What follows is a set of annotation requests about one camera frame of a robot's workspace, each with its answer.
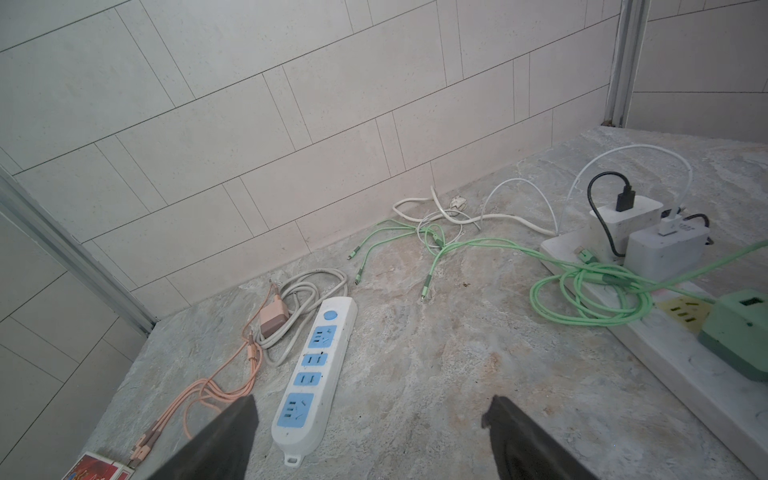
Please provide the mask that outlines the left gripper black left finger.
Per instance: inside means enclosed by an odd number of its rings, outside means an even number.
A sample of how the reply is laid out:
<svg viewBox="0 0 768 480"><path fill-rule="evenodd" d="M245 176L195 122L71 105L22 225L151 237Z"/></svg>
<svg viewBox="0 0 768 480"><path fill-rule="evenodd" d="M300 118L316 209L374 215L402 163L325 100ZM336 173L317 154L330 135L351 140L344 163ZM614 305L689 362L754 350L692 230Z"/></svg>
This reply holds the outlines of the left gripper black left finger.
<svg viewBox="0 0 768 480"><path fill-rule="evenodd" d="M252 396L239 398L151 476L159 479L243 480L259 416Z"/></svg>

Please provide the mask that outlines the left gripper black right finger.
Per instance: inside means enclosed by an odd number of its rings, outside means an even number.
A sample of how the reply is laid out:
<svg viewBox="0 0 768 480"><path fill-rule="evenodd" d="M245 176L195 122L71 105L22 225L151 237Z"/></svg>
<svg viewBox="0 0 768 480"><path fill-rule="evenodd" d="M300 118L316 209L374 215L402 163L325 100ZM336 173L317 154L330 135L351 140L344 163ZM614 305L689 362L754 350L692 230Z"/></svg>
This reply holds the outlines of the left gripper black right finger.
<svg viewBox="0 0 768 480"><path fill-rule="evenodd" d="M494 395L482 415L500 479L597 479L505 396Z"/></svg>

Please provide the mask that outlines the pink charger with cable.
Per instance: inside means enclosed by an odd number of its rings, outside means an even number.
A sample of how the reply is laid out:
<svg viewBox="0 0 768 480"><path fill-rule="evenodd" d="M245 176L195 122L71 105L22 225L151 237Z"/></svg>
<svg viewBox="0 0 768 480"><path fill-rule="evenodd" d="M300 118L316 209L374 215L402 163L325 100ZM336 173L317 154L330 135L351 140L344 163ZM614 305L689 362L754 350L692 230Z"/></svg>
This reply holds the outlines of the pink charger with cable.
<svg viewBox="0 0 768 480"><path fill-rule="evenodd" d="M274 344L288 329L289 310L282 295L274 283L270 284L269 296L262 302L257 312L246 322L241 332L242 344L239 349L220 366L212 375L201 378L187 386L151 424L147 431L137 440L132 448L128 466L138 467L150 454L152 448L164 429L176 414L184 407L183 430L188 439L191 433L187 424L189 409L195 404L201 404L216 412L221 412L224 406L250 394L256 382L256 377L266 360L268 343ZM245 383L234 390L224 390L216 381L216 376L229 366L242 352L248 366L248 377Z"/></svg>

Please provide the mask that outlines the small blue socket power strip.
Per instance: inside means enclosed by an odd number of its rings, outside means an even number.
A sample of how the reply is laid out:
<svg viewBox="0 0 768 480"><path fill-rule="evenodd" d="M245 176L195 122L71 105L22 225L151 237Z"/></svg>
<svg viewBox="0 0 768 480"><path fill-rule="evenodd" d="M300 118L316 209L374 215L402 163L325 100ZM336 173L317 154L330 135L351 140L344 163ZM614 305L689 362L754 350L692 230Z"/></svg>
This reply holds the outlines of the small blue socket power strip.
<svg viewBox="0 0 768 480"><path fill-rule="evenodd" d="M287 467L299 467L323 439L357 313L348 296L319 307L271 425Z"/></svg>

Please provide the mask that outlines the long colourful socket power strip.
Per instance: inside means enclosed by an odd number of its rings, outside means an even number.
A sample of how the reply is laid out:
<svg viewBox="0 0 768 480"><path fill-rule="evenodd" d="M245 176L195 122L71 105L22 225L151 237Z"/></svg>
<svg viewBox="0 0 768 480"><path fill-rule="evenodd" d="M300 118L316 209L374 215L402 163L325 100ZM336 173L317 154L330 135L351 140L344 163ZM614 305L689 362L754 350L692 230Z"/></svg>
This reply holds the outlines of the long colourful socket power strip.
<svg viewBox="0 0 768 480"><path fill-rule="evenodd" d="M584 308L583 326L606 326L759 479L767 476L767 385L739 373L659 308L669 300L710 298L687 278L653 289L615 264L583 261L571 232L542 242L540 258L566 297Z"/></svg>

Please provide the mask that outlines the small white charger cube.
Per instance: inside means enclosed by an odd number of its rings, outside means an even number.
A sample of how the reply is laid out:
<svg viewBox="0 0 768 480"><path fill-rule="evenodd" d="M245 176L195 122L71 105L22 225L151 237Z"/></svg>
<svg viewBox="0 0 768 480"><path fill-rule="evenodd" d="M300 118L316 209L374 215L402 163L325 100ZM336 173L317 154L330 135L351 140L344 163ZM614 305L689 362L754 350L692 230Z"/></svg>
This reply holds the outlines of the small white charger cube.
<svg viewBox="0 0 768 480"><path fill-rule="evenodd" d="M627 145L602 153L588 162L577 174L572 185L576 186L590 166L603 158L618 152L638 149L660 152L679 161L686 171L685 181L681 191L674 197L672 205L665 207L663 204L658 223L635 231L629 236L623 263L606 264L623 266L643 278L661 282L685 273L697 264L703 255L710 232L707 224L693 225L681 214L682 203L693 184L693 168L690 162L676 152L655 145ZM580 253L590 252L584 247L590 213L584 227L568 233L561 231L565 218L565 216L561 217L555 235L544 240L539 250L552 258L575 261Z"/></svg>

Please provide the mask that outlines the white charger with black cable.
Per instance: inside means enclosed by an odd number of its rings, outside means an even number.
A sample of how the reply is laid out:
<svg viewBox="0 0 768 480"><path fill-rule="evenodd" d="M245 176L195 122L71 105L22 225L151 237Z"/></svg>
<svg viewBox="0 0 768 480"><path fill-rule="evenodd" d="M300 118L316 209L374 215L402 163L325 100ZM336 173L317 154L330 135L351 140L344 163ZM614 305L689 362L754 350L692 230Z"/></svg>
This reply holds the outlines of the white charger with black cable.
<svg viewBox="0 0 768 480"><path fill-rule="evenodd" d="M597 208L592 188L601 177L615 176L624 182L614 204ZM584 247L602 263L622 264L629 236L659 222L663 204L644 196L636 196L627 177L615 171L601 172L587 186L590 220Z"/></svg>

